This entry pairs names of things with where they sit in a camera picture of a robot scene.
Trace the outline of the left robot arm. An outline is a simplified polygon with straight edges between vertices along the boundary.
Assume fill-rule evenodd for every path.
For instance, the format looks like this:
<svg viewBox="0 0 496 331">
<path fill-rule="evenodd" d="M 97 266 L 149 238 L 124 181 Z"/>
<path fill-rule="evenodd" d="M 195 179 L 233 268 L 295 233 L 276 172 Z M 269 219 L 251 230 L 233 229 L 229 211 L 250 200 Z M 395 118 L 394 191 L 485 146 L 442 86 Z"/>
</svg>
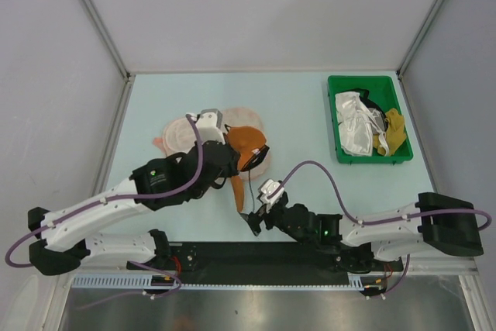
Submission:
<svg viewBox="0 0 496 331">
<path fill-rule="evenodd" d="M 187 153 L 157 158 L 135 169 L 115 187 L 72 207 L 28 213 L 36 241 L 29 262 L 46 276 L 65 274 L 83 264 L 165 269 L 173 254 L 167 234 L 152 229 L 138 236 L 103 234 L 124 219 L 200 199 L 218 179 L 239 174 L 240 152 L 228 143 L 206 141 Z"/>
</svg>

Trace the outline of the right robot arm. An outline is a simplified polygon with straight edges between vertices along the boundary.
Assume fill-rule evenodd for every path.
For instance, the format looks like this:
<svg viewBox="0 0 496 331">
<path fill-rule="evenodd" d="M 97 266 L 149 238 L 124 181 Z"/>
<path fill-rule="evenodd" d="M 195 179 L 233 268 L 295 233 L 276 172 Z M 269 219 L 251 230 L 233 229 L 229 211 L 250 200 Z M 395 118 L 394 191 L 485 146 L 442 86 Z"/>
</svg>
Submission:
<svg viewBox="0 0 496 331">
<path fill-rule="evenodd" d="M 451 257 L 479 257 L 484 248 L 478 211 L 470 202 L 423 192 L 417 202 L 360 218 L 318 214 L 305 205 L 288 205 L 283 192 L 241 217 L 258 236 L 276 228 L 296 242 L 333 256 L 345 271 L 370 272 L 413 253 L 439 251 Z"/>
</svg>

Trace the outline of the pink floral mesh laundry bag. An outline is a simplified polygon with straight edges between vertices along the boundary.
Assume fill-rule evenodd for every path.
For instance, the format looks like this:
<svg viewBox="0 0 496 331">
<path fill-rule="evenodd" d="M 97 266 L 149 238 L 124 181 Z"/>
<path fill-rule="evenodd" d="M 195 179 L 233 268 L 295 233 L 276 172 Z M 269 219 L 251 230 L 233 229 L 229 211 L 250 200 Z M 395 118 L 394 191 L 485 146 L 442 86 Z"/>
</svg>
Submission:
<svg viewBox="0 0 496 331">
<path fill-rule="evenodd" d="M 252 109 L 235 107 L 222 112 L 222 131 L 225 143 L 239 153 L 239 174 L 231 179 L 233 185 L 243 186 L 245 182 L 264 174 L 270 164 L 269 145 L 264 125 Z M 196 141 L 195 125 L 186 118 L 169 122 L 162 134 L 153 139 L 153 145 L 166 156 L 190 150 Z"/>
</svg>

